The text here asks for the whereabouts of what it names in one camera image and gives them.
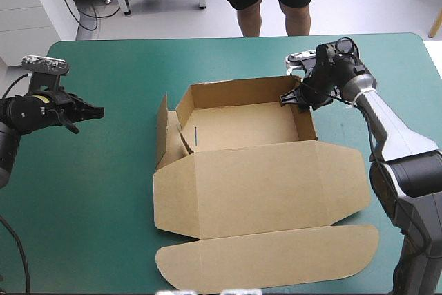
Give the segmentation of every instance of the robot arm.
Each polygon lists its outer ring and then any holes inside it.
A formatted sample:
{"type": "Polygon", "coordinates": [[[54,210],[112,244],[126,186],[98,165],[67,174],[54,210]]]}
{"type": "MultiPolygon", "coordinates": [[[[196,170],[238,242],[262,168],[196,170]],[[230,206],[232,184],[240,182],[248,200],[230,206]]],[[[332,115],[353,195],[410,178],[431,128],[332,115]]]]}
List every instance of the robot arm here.
{"type": "Polygon", "coordinates": [[[376,140],[370,182],[392,224],[405,235],[394,270],[396,295],[433,295],[442,271],[442,155],[432,140],[410,130],[376,91],[376,80],[350,38],[286,58],[305,78],[281,104],[316,110],[333,97],[361,111],[376,140]]]}
{"type": "Polygon", "coordinates": [[[32,72],[29,91],[0,99],[0,188],[9,181],[22,135],[61,125],[77,134],[74,122],[104,116],[104,108],[94,107],[60,86],[61,76],[69,71],[64,60],[27,56],[21,65],[32,72]]]}

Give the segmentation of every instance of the white cabinet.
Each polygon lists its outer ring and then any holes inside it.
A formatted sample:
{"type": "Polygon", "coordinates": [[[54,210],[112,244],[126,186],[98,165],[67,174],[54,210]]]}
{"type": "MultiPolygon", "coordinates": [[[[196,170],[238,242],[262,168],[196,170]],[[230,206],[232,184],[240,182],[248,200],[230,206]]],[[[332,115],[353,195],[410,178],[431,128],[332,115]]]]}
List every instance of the white cabinet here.
{"type": "MultiPolygon", "coordinates": [[[[73,0],[66,0],[77,19],[73,0]]],[[[17,66],[24,55],[46,55],[58,41],[73,41],[78,23],[64,0],[0,0],[0,58],[17,66]]]]}

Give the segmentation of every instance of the white cable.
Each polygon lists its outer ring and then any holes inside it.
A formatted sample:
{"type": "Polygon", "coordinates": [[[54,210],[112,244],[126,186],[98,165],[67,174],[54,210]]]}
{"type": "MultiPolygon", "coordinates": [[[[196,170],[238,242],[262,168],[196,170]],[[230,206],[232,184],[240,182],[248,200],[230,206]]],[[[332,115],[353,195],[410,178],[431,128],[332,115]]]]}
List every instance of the white cable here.
{"type": "Polygon", "coordinates": [[[346,108],[353,108],[356,105],[356,100],[358,100],[358,98],[363,95],[364,93],[368,93],[369,91],[376,91],[375,88],[366,88],[362,91],[359,91],[356,96],[354,96],[353,101],[350,102],[350,105],[347,106],[346,108]]]}

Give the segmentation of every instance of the table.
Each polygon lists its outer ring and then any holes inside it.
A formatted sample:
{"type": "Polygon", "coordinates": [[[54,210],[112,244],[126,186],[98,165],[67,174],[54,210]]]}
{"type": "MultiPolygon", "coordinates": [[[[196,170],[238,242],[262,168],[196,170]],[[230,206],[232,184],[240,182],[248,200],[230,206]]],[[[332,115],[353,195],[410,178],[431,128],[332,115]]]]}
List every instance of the table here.
{"type": "MultiPolygon", "coordinates": [[[[23,136],[0,212],[20,234],[34,292],[146,293],[168,289],[154,255],[189,239],[153,224],[155,116],[165,91],[174,108],[187,86],[241,77],[284,75],[289,53],[337,36],[259,39],[72,41],[51,57],[72,66],[68,91],[106,107],[105,118],[73,135],[48,128],[23,136]]],[[[410,128],[442,146],[442,81],[422,40],[412,34],[354,35],[379,93],[410,128]]],[[[368,158],[365,123],[333,103],[314,112],[320,140],[359,149],[368,158]]],[[[371,205],[340,224],[371,223],[381,241],[370,265],[343,280],[273,291],[385,293],[402,243],[373,195],[371,205]]],[[[18,252],[0,228],[3,288],[22,291],[18,252]]]]}

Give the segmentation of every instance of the cardboard box lid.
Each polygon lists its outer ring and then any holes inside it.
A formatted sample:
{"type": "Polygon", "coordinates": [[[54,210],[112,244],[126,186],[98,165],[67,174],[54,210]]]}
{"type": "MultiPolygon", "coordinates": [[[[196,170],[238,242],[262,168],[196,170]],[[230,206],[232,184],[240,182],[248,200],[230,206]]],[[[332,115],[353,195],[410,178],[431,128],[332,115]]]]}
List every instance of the cardboard box lid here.
{"type": "Polygon", "coordinates": [[[280,106],[297,84],[291,76],[193,84],[176,109],[183,137],[192,151],[315,140],[309,111],[280,106]]]}
{"type": "Polygon", "coordinates": [[[167,95],[165,95],[157,113],[156,169],[161,169],[189,154],[182,143],[179,125],[177,113],[167,109],[167,95]]]}
{"type": "Polygon", "coordinates": [[[371,225],[330,226],[163,247],[155,260],[172,286],[214,294],[345,278],[366,267],[377,247],[371,225]]]}
{"type": "Polygon", "coordinates": [[[153,183],[157,228],[201,239],[331,225],[370,200],[361,153],[317,141],[194,153],[153,183]]]}

